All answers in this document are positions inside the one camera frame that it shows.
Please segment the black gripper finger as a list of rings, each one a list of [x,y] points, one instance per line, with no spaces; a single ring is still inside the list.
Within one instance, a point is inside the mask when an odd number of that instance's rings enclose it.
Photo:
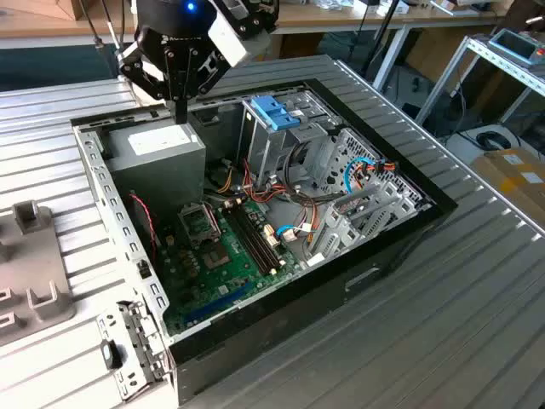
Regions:
[[[192,47],[182,65],[181,96],[177,101],[177,123],[187,122],[187,103],[207,94],[231,68],[225,56],[214,45]]]
[[[138,29],[135,41],[124,51],[118,51],[118,68],[132,84],[155,100],[164,100],[170,116],[179,123],[179,84],[175,65],[169,59],[171,49],[162,43],[163,36],[153,29]],[[143,58],[157,68],[158,79],[144,69]]]

